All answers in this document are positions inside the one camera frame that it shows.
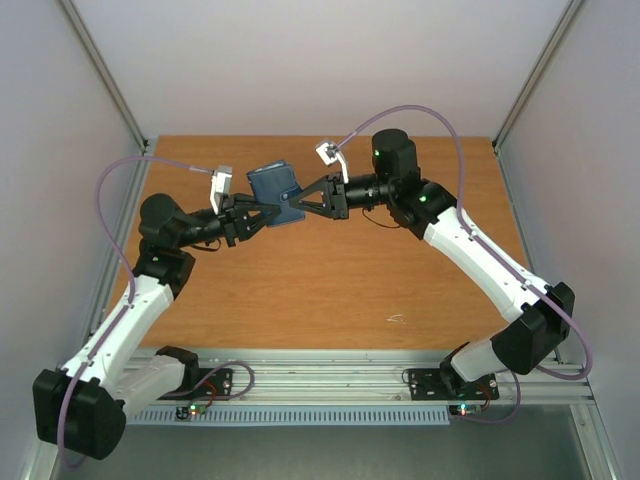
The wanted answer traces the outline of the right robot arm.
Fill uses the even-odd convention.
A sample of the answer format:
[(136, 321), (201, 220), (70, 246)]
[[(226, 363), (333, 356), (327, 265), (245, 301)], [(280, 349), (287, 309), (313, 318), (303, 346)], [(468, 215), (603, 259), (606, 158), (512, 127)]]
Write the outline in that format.
[(485, 293), (507, 325), (441, 361), (440, 383), (451, 397), (502, 370), (530, 373), (568, 337), (573, 291), (529, 272), (473, 224), (449, 191), (422, 178), (416, 145), (406, 132), (382, 130), (371, 144), (373, 173), (326, 175), (291, 196), (290, 206), (343, 220), (352, 209), (384, 205), (400, 227), (444, 254)]

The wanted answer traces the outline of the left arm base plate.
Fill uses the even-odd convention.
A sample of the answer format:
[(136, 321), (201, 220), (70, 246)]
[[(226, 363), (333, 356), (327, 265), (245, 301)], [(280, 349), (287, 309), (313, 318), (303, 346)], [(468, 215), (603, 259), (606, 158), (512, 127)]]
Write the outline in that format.
[(217, 372), (210, 374), (210, 370), (200, 368), (197, 381), (204, 382), (194, 389), (188, 397), (190, 399), (203, 399), (214, 397), (215, 400), (226, 400), (231, 394), (233, 387), (233, 370), (231, 368), (222, 368)]

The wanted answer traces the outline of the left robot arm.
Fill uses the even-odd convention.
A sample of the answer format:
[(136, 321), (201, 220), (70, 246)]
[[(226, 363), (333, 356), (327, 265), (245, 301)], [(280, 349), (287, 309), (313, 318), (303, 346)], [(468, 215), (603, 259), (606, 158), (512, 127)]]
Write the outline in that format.
[(132, 417), (162, 398), (189, 398), (205, 378), (197, 354), (159, 349), (149, 364), (122, 373), (143, 337), (186, 285), (195, 258), (187, 249), (253, 237), (280, 213), (277, 205), (233, 194), (218, 209), (184, 212), (169, 195), (140, 207), (139, 258), (128, 288), (90, 340), (63, 366), (45, 369), (32, 387), (40, 440), (97, 460), (110, 455)]

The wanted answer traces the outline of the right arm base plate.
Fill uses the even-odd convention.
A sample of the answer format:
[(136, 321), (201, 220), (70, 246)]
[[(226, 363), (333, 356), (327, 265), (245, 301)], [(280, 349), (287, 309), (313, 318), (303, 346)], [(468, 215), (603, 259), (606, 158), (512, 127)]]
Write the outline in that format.
[(463, 385), (457, 394), (450, 393), (440, 378), (437, 368), (409, 368), (401, 374), (413, 401), (498, 400), (500, 393), (494, 374), (485, 375), (473, 383)]

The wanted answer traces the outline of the blue card holder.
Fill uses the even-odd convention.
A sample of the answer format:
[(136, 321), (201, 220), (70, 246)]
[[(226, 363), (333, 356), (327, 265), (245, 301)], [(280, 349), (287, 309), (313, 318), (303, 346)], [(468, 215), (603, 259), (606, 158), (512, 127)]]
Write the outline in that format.
[(280, 208), (280, 213), (267, 221), (266, 225), (269, 228), (305, 219), (305, 213), (293, 208), (289, 203), (292, 197), (302, 192), (291, 164), (285, 160), (278, 160), (251, 170), (246, 176), (259, 203)]

